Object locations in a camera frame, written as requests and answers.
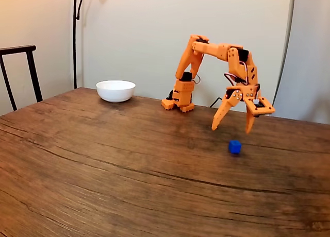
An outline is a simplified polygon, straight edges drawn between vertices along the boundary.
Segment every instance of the chair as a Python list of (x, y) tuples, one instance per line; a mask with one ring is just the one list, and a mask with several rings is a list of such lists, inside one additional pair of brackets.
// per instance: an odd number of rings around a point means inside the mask
[(9, 99), (10, 99), (10, 102), (11, 102), (11, 105), (12, 105), (12, 108), (13, 108), (14, 111), (17, 110), (17, 107), (16, 107), (15, 100), (14, 100), (14, 97), (13, 97), (12, 92), (11, 92), (11, 88), (10, 88), (10, 85), (9, 85), (9, 80), (8, 80), (8, 77), (7, 77), (5, 64), (4, 64), (4, 60), (3, 60), (2, 56), (3, 55), (9, 55), (9, 54), (26, 53), (27, 62), (28, 62), (29, 69), (30, 69), (30, 75), (31, 75), (33, 89), (35, 91), (36, 100), (37, 100), (37, 102), (40, 102), (40, 101), (42, 101), (42, 95), (41, 95), (41, 91), (40, 91), (40, 86), (39, 86), (35, 61), (33, 59), (33, 51), (36, 50), (36, 49), (37, 48), (36, 48), (35, 45), (26, 45), (26, 46), (10, 47), (10, 48), (0, 49), (0, 66), (1, 66), (2, 74), (4, 76), (7, 92), (8, 92), (8, 95), (9, 95)]

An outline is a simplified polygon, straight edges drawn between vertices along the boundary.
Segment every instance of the wooden table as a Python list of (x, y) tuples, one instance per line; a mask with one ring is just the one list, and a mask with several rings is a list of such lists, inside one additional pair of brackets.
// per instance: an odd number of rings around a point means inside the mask
[(330, 126), (215, 111), (80, 88), (0, 117), (0, 236), (330, 236)]

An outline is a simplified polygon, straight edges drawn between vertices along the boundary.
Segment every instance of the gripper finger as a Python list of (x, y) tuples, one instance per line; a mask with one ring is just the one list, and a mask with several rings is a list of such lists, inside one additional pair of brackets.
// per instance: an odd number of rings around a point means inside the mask
[(213, 117), (212, 130), (217, 129), (218, 125), (220, 124), (222, 119), (226, 116), (228, 111), (232, 107), (236, 106), (238, 102), (240, 102), (241, 98), (242, 96), (240, 90), (234, 91), (234, 93), (228, 99), (226, 95), (223, 97), (222, 103)]

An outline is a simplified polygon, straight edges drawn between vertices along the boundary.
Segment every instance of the white wall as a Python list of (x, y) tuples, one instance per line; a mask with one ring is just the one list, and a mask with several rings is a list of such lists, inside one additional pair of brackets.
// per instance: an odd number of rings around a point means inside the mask
[(294, 0), (275, 116), (330, 124), (329, 0)]
[[(279, 76), (290, 0), (85, 0), (84, 86), (123, 79), (136, 95), (165, 98), (191, 33), (212, 43), (241, 44), (256, 65), (271, 102)], [(228, 64), (205, 56), (193, 101), (209, 106), (223, 96)], [(245, 110), (245, 106), (236, 110)]]
[[(72, 0), (0, 0), (0, 47), (34, 44), (43, 98), (72, 88), (70, 73)], [(36, 102), (25, 54), (4, 56), (18, 108)], [(12, 111), (0, 73), (0, 115)]]

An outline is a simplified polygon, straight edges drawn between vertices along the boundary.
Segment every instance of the white bowl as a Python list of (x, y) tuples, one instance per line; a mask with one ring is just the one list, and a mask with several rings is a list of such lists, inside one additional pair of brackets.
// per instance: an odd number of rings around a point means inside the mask
[(134, 94), (135, 83), (130, 81), (100, 81), (96, 84), (98, 95), (108, 102), (122, 102)]

